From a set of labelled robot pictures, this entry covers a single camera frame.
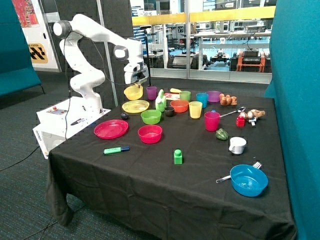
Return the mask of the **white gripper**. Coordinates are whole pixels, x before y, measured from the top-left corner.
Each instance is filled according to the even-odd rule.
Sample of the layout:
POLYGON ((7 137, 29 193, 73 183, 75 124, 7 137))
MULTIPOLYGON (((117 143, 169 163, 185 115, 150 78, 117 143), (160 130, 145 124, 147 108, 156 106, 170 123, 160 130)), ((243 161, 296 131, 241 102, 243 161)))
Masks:
POLYGON ((143 62, 128 63, 124 67, 124 80, 127 85, 134 84, 137 89, 142 86, 149 77, 149 70, 143 62))

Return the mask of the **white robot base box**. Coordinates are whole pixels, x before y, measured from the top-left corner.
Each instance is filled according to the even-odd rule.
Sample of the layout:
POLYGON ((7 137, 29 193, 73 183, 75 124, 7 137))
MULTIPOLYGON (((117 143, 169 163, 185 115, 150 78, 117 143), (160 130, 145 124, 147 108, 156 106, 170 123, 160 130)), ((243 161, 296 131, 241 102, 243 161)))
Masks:
POLYGON ((52 149, 109 112, 110 110, 106 108, 97 108, 93 112, 85 106, 85 100, 77 96, 72 96, 38 111, 36 114, 39 124, 33 128, 33 133, 44 158, 47 160, 52 149), (85 120, 79 124, 71 125, 78 119, 85 120))

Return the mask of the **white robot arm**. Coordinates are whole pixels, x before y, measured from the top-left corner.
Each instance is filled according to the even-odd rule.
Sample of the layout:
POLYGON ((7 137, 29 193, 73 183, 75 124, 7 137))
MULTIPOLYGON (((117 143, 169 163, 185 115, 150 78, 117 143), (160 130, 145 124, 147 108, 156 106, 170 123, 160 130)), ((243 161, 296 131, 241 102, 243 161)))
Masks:
POLYGON ((59 46, 69 66, 78 72, 70 79, 70 87, 81 94, 84 109, 89 113, 103 112, 101 97, 93 91, 93 88, 101 85, 106 77, 82 54, 78 46, 78 41, 82 37, 93 42, 114 44, 113 53, 116 59, 128 60, 128 64, 124 67, 125 84, 140 84, 149 77, 148 66, 143 59, 143 45, 139 39, 132 37, 125 39, 83 14, 76 14, 71 21, 55 22, 53 31, 61 38, 59 46))

